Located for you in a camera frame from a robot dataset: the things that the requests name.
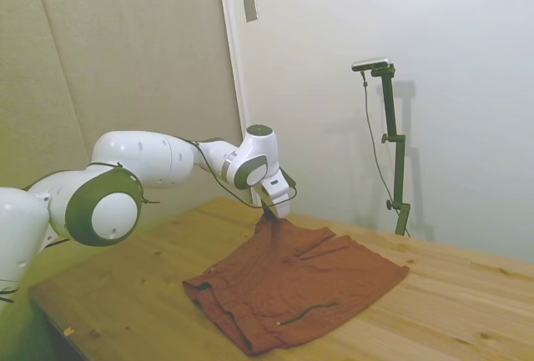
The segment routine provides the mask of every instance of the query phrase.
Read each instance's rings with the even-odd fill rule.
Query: wall
[[[241,133],[220,0],[43,0],[88,153],[110,130]],[[223,195],[201,170],[147,192],[141,225]]]
[[[272,126],[298,213],[393,232],[376,172],[361,76],[391,57],[414,236],[534,261],[533,0],[229,0],[252,123]],[[370,117],[392,185],[380,80]]]
[[[109,130],[241,139],[220,0],[0,0],[0,186],[83,168]],[[138,232],[214,196],[203,171],[150,191]],[[99,251],[39,254],[0,321],[0,360],[53,360],[26,288]]]

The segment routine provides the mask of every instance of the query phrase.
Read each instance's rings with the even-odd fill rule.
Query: zipper
[[[311,311],[312,309],[316,309],[316,308],[330,308],[330,307],[334,307],[335,305],[337,305],[337,303],[330,303],[330,304],[318,304],[318,305],[313,305],[311,307],[308,307],[307,309],[305,309],[302,313],[300,313],[298,316],[292,318],[292,319],[288,319],[287,321],[282,321],[282,322],[277,322],[276,324],[278,326],[282,326],[282,325],[289,325],[290,323],[293,323],[293,322],[296,322],[298,321],[299,319],[303,318],[309,311]]]

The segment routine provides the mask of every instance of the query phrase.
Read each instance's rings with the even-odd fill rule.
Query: green metal stand
[[[372,69],[370,75],[374,78],[382,79],[382,89],[384,92],[385,123],[387,134],[382,136],[382,142],[395,143],[395,177],[393,186],[393,203],[387,200],[387,209],[395,209],[399,212],[395,234],[404,236],[408,216],[410,215],[410,204],[402,202],[404,189],[404,158],[406,153],[406,136],[397,134],[395,122],[395,104],[393,101],[393,84],[391,79],[395,76],[395,66],[391,63],[387,67]]]

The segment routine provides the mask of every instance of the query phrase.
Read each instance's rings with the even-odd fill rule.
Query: white wall
[[[414,236],[534,260],[534,0],[229,0],[252,123],[273,126],[294,210],[393,231],[358,59],[389,56]],[[376,138],[385,129],[371,80]],[[392,186],[393,145],[379,146]]]

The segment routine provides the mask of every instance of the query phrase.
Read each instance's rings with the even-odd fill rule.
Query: beige wall
[[[43,0],[88,153],[100,135],[135,129],[237,144],[239,115],[221,0]],[[141,224],[215,195],[203,171]]]
[[[109,130],[241,139],[220,0],[0,0],[0,186],[83,168]],[[140,229],[223,195],[195,170]],[[25,289],[101,251],[41,253],[0,321],[0,360],[54,359]]]

